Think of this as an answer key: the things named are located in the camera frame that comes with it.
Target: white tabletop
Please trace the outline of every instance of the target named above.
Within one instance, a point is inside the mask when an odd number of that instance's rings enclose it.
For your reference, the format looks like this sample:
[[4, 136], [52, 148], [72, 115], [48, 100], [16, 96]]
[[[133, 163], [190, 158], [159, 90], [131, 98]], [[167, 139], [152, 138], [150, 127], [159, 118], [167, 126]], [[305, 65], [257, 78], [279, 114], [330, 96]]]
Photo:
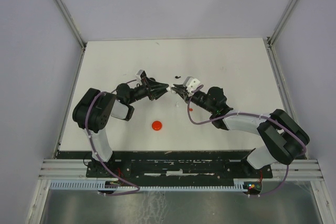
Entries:
[[[193, 76], [204, 84], [204, 92], [221, 87], [227, 104], [236, 110], [264, 113], [283, 108], [261, 38], [92, 41], [83, 58], [61, 151], [90, 150], [71, 116], [86, 91], [112, 91], [135, 79], [139, 69], [158, 82], [182, 84]], [[106, 126], [112, 150], [250, 150], [263, 144], [257, 135], [219, 130], [210, 123], [192, 124], [186, 103], [177, 94], [166, 93], [157, 101], [144, 98], [132, 106], [135, 111], [129, 122], [110, 118]], [[191, 107], [194, 121], [209, 119], [208, 112], [194, 104]], [[160, 131], [151, 127], [155, 120], [163, 124]]]

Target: purple cable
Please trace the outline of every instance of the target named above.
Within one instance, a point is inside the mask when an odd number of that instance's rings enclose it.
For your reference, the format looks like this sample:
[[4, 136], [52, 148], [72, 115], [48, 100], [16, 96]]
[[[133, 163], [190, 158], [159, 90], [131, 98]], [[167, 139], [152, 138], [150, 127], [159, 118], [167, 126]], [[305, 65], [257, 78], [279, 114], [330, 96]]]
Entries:
[[127, 195], [127, 194], [134, 194], [134, 193], [137, 193], [139, 190], [140, 190], [140, 187], [139, 186], [137, 186], [137, 185], [135, 185], [135, 184], [133, 184], [133, 183], [131, 183], [131, 182], [128, 182], [127, 180], [125, 180], [125, 179], [123, 179], [123, 178], [121, 178], [121, 177], [119, 177], [117, 174], [115, 174], [114, 172], [112, 172], [106, 165], [105, 165], [105, 163], [104, 163], [104, 161], [101, 159], [101, 157], [99, 156], [99, 154], [97, 153], [97, 150], [96, 150], [96, 148], [95, 148], [95, 146], [94, 146], [94, 144], [93, 144], [93, 141], [92, 141], [92, 135], [91, 135], [91, 132], [89, 131], [89, 127], [88, 127], [88, 121], [89, 121], [89, 115], [90, 115], [90, 113], [91, 113], [91, 110], [92, 110], [92, 108], [93, 108], [93, 105], [95, 104], [95, 102], [97, 101], [97, 99], [101, 96], [101, 95], [103, 95], [103, 94], [105, 94], [105, 93], [107, 93], [107, 92], [100, 92], [99, 94], [97, 94], [95, 97], [94, 97], [94, 99], [93, 99], [93, 101], [91, 102], [91, 104], [90, 104], [90, 107], [89, 107], [89, 109], [88, 109], [88, 112], [87, 112], [87, 114], [86, 114], [86, 118], [85, 118], [85, 129], [86, 129], [86, 131], [87, 131], [87, 133], [88, 133], [88, 136], [89, 136], [89, 141], [90, 141], [90, 145], [91, 145], [91, 148], [92, 148], [92, 150], [93, 150], [93, 152], [96, 154], [96, 157], [98, 158], [98, 160], [99, 160], [99, 162], [101, 163], [101, 165], [113, 176], [113, 177], [115, 177], [115, 178], [117, 178], [118, 180], [120, 180], [120, 181], [122, 181], [122, 182], [124, 182], [124, 183], [126, 183], [126, 184], [128, 184], [128, 185], [130, 185], [130, 186], [133, 186], [133, 187], [135, 187], [136, 188], [136, 190], [133, 190], [133, 191], [125, 191], [125, 192], [123, 192], [123, 193], [117, 193], [117, 194], [108, 194], [108, 196], [120, 196], [120, 195]]
[[[203, 87], [203, 85], [200, 85], [195, 91], [192, 91], [192, 93], [196, 93], [197, 91], [201, 90], [201, 88]], [[298, 143], [302, 146], [302, 153], [301, 155], [303, 155], [304, 153], [306, 153], [307, 151], [307, 148], [306, 148], [306, 145], [303, 143], [303, 141], [298, 138], [297, 136], [295, 136], [289, 129], [287, 129], [286, 127], [284, 127], [283, 125], [281, 125], [280, 123], [278, 123], [277, 121], [273, 120], [272, 118], [269, 118], [267, 116], [264, 116], [264, 115], [258, 115], [258, 114], [252, 114], [252, 113], [243, 113], [243, 112], [237, 112], [237, 113], [231, 113], [231, 114], [226, 114], [226, 115], [223, 115], [223, 116], [220, 116], [218, 118], [214, 118], [214, 119], [210, 119], [210, 120], [206, 120], [206, 121], [203, 121], [203, 122], [195, 122], [192, 118], [191, 118], [191, 115], [190, 115], [190, 102], [191, 102], [191, 99], [192, 99], [192, 96], [190, 97], [188, 103], [187, 103], [187, 113], [188, 113], [188, 117], [189, 117], [189, 120], [193, 123], [193, 124], [196, 124], [196, 125], [202, 125], [202, 124], [205, 124], [205, 123], [211, 123], [211, 122], [214, 122], [214, 121], [217, 121], [217, 120], [222, 120], [224, 118], [228, 118], [230, 116], [239, 116], [239, 115], [245, 115], [245, 116], [251, 116], [251, 117], [254, 117], [254, 118], [262, 118], [262, 119], [266, 119], [268, 121], [270, 121], [271, 123], [275, 124], [276, 126], [280, 127], [282, 130], [284, 130], [286, 133], [288, 133], [291, 137], [293, 137], [296, 141], [298, 141]], [[282, 182], [276, 187], [274, 188], [273, 190], [271, 191], [268, 191], [267, 193], [264, 193], [262, 194], [263, 196], [265, 195], [270, 195], [274, 192], [276, 192], [277, 190], [279, 190], [281, 187], [284, 186], [285, 184], [285, 181], [287, 179], [287, 176], [288, 176], [288, 172], [289, 172], [289, 165], [287, 165], [287, 169], [286, 169], [286, 174], [284, 176], [284, 179], [282, 180]]]

